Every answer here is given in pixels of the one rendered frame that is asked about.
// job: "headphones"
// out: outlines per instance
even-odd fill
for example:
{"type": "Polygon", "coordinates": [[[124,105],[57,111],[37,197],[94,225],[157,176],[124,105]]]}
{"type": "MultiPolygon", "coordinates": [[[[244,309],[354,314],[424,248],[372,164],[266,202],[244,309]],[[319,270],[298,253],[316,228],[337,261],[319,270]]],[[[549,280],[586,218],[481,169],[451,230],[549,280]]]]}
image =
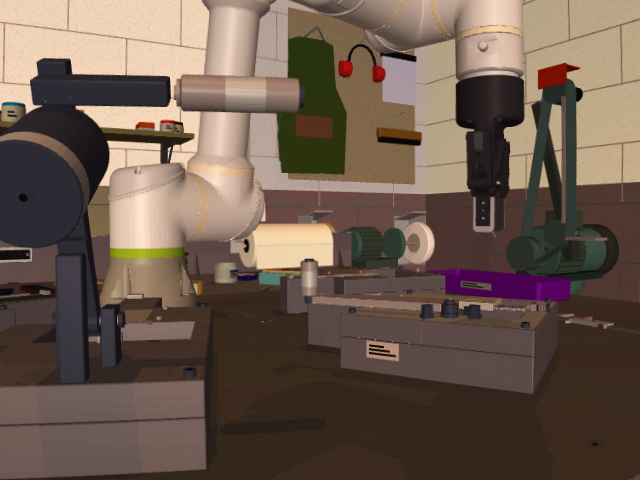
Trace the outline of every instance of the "headphones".
{"type": "Polygon", "coordinates": [[[384,80],[384,77],[386,76],[386,72],[384,71],[384,68],[378,67],[376,65],[376,57],[373,56],[373,52],[369,49],[369,47],[367,47],[366,45],[362,45],[361,43],[351,49],[351,51],[349,52],[349,60],[340,60],[340,62],[338,63],[338,73],[340,74],[341,77],[344,77],[344,78],[348,78],[351,76],[351,74],[353,73],[353,63],[351,63],[351,54],[358,47],[366,48],[369,54],[371,55],[371,58],[373,59],[373,81],[376,83],[380,83],[382,80],[384,80]]]}

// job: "robotic arm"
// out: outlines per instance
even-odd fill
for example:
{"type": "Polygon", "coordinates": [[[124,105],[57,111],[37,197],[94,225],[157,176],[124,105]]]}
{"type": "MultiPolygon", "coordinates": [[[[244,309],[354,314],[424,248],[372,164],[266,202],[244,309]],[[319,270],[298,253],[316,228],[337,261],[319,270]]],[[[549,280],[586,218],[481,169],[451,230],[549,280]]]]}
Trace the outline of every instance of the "robotic arm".
{"type": "Polygon", "coordinates": [[[467,186],[476,232],[504,228],[509,142],[524,120],[520,0],[294,0],[363,28],[381,53],[456,41],[456,122],[467,140],[467,186]]]}

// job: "purple bin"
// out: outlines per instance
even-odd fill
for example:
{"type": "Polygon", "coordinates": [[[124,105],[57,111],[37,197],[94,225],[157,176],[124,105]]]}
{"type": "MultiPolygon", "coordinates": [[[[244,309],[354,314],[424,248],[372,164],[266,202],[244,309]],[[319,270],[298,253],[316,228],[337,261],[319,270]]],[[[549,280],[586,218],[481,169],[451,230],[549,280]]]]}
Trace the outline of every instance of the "purple bin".
{"type": "Polygon", "coordinates": [[[571,280],[568,278],[538,277],[517,273],[483,272],[482,270],[435,270],[445,276],[448,293],[513,300],[553,302],[571,298],[571,280]]]}

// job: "label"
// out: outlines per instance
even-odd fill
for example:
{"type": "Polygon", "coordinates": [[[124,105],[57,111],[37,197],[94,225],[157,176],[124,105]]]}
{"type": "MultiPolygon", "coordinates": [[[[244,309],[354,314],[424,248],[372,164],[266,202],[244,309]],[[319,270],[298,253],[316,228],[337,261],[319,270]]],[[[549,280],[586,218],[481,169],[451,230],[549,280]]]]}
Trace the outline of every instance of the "label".
{"type": "Polygon", "coordinates": [[[399,362],[400,344],[367,340],[367,358],[399,362]]]}
{"type": "Polygon", "coordinates": [[[466,282],[463,280],[460,282],[460,286],[462,288],[475,288],[476,290],[491,290],[490,283],[466,282]]]}

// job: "corkboard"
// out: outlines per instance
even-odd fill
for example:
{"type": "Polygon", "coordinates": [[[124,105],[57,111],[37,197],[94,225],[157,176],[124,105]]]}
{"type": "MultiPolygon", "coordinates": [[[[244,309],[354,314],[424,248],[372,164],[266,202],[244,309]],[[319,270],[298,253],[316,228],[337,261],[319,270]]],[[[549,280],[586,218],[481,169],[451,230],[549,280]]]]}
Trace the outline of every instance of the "corkboard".
{"type": "MultiPolygon", "coordinates": [[[[367,183],[415,183],[415,149],[411,145],[378,143],[376,130],[392,128],[415,130],[415,108],[410,105],[382,101],[382,83],[374,83],[371,55],[358,48],[351,56],[353,74],[338,75],[338,62],[346,60],[349,51],[362,43],[369,47],[382,66],[380,53],[375,51],[364,32],[335,18],[289,9],[289,38],[304,37],[316,26],[324,39],[333,45],[336,87],[347,110],[347,145],[344,175],[289,174],[292,180],[325,180],[367,183]]],[[[316,30],[311,38],[320,39],[316,30]]]]}

